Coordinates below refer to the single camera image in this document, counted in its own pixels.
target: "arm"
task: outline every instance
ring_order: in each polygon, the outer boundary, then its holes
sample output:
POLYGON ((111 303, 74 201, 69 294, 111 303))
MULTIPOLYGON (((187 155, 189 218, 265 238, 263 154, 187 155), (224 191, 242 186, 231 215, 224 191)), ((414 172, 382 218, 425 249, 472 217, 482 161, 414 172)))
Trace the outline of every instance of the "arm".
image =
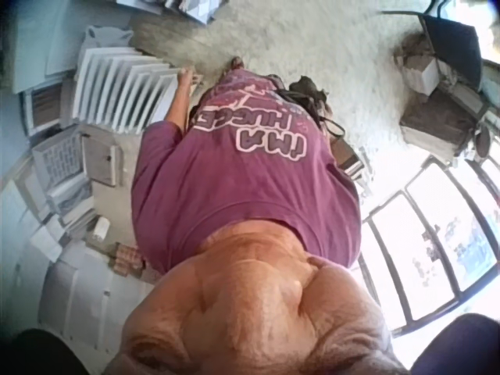
POLYGON ((191 91, 191 82, 193 80, 194 70, 192 68, 183 68, 178 75, 179 86, 177 87, 175 96, 173 97, 172 105, 169 112, 166 114, 165 120, 175 124, 182 133, 185 132, 186 122, 188 119, 189 99, 191 91))
POLYGON ((180 70, 179 86, 165 121, 150 125, 142 136, 134 182, 132 183, 134 222, 140 215, 162 166, 182 141, 189 109, 192 77, 193 69, 180 70))

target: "black chair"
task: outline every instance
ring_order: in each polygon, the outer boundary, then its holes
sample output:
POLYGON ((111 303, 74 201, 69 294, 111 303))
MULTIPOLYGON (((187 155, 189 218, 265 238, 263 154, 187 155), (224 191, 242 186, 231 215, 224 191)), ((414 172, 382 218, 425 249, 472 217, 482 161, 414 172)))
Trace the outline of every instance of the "black chair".
POLYGON ((433 0, 424 13, 398 10, 381 13, 418 16, 434 55, 450 65, 472 88, 479 91, 483 74, 479 38, 474 27, 441 18, 441 10, 449 1, 433 0), (431 15, 435 9, 437 17, 431 15))

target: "maroon shirt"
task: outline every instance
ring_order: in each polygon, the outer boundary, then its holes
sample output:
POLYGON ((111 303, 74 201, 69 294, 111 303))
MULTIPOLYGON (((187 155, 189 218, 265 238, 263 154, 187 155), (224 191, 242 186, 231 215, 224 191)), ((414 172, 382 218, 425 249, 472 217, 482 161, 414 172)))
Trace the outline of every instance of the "maroon shirt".
POLYGON ((193 256, 220 228, 273 220, 307 252, 349 267, 359 254, 354 184, 300 106, 246 70, 204 95, 182 137, 172 123, 144 134, 132 187, 137 245, 160 272, 193 256))

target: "neck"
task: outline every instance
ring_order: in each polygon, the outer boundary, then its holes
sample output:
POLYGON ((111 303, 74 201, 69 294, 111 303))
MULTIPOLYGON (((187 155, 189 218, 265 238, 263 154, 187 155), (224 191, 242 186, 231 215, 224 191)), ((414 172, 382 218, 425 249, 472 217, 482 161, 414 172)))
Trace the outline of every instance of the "neck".
POLYGON ((198 254, 273 252, 304 261, 307 253, 297 235, 287 227, 267 220, 249 220, 221 228, 198 248, 198 254))

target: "hand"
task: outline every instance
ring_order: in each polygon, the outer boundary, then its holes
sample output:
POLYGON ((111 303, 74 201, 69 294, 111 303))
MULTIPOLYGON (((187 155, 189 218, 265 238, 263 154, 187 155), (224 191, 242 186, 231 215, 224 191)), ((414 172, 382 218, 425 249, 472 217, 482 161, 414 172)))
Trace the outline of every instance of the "hand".
POLYGON ((193 66, 187 66, 179 70, 177 74, 177 79, 179 80, 179 86, 190 87, 193 83, 193 76, 195 75, 195 68, 193 66))

